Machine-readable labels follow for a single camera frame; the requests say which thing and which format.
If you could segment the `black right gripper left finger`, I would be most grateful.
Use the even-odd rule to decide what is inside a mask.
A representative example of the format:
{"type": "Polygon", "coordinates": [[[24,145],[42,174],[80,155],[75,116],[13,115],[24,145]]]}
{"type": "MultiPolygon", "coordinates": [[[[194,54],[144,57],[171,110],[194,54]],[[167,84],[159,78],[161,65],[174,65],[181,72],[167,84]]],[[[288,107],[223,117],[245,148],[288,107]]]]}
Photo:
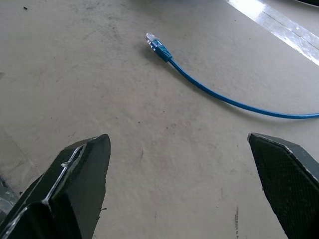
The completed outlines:
{"type": "Polygon", "coordinates": [[[20,196],[0,177],[0,239],[92,239],[110,156],[102,134],[65,147],[20,196]]]}

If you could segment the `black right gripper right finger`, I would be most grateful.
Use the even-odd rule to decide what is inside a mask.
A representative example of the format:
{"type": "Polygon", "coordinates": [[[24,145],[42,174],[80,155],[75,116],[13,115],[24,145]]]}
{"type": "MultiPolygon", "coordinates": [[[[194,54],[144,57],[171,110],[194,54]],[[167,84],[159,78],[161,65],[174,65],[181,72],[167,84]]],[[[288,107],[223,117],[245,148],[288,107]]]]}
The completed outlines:
{"type": "Polygon", "coordinates": [[[248,135],[264,194],[288,239],[319,239],[319,163],[300,145],[248,135]]]}

